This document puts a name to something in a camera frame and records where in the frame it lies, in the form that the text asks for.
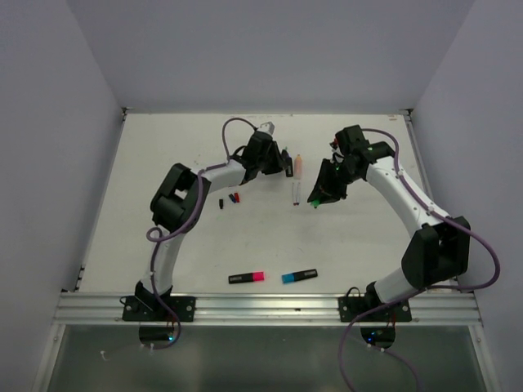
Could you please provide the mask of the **purple black highlighter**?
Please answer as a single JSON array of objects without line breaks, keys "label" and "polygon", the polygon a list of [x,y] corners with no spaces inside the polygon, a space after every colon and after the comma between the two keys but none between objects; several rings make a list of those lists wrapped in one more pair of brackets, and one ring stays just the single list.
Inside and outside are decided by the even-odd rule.
[{"label": "purple black highlighter", "polygon": [[294,176],[293,174],[293,159],[290,155],[290,158],[291,158],[291,166],[288,168],[288,170],[285,170],[285,175],[288,177],[288,178],[292,178]]}]

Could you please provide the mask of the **pink black highlighter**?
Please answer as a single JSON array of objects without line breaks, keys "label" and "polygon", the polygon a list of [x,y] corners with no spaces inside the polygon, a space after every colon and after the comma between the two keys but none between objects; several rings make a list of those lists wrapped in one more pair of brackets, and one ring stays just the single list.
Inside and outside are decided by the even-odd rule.
[{"label": "pink black highlighter", "polygon": [[262,271],[250,272],[244,274],[234,274],[228,277],[229,284],[254,283],[265,280],[265,273]]}]

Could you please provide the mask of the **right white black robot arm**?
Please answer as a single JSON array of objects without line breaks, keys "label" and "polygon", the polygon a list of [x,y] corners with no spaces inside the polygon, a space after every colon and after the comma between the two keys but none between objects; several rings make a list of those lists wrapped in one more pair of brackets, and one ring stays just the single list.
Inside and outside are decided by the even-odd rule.
[{"label": "right white black robot arm", "polygon": [[409,184],[397,145],[372,143],[355,125],[338,131],[330,146],[332,156],[323,159],[307,202],[313,207],[336,203],[346,198],[348,185],[364,180],[385,198],[409,235],[400,267],[366,288],[364,311],[369,318],[383,320],[393,311],[393,301],[467,270],[470,225],[461,216],[450,217]]}]

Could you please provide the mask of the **red pen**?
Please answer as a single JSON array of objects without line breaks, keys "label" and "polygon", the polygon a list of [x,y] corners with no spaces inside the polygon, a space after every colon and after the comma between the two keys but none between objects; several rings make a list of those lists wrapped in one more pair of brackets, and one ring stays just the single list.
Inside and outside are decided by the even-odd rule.
[{"label": "red pen", "polygon": [[292,200],[293,200],[293,206],[297,206],[299,204],[297,200],[297,183],[292,183]]}]

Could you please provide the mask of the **orange pink highlighter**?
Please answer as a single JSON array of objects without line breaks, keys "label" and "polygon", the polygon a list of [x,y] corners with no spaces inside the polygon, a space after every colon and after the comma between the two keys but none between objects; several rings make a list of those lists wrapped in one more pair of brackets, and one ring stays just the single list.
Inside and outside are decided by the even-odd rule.
[{"label": "orange pink highlighter", "polygon": [[294,178],[296,180],[300,180],[302,178],[303,173],[303,160],[302,156],[298,154],[296,158],[294,159],[294,167],[293,167],[293,174]]}]

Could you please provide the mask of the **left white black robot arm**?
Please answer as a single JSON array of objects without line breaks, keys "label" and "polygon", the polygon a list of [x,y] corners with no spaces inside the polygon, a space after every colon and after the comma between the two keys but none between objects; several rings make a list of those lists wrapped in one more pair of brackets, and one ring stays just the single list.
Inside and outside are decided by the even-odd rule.
[{"label": "left white black robot arm", "polygon": [[207,196],[254,180],[258,173],[277,174],[288,163],[275,141],[274,124],[265,122],[246,146],[220,163],[194,172],[181,163],[171,167],[150,203],[154,228],[146,237],[154,243],[144,278],[136,285],[141,311],[151,320],[164,319],[170,310],[165,297],[172,290],[174,266],[184,237],[199,220]]}]

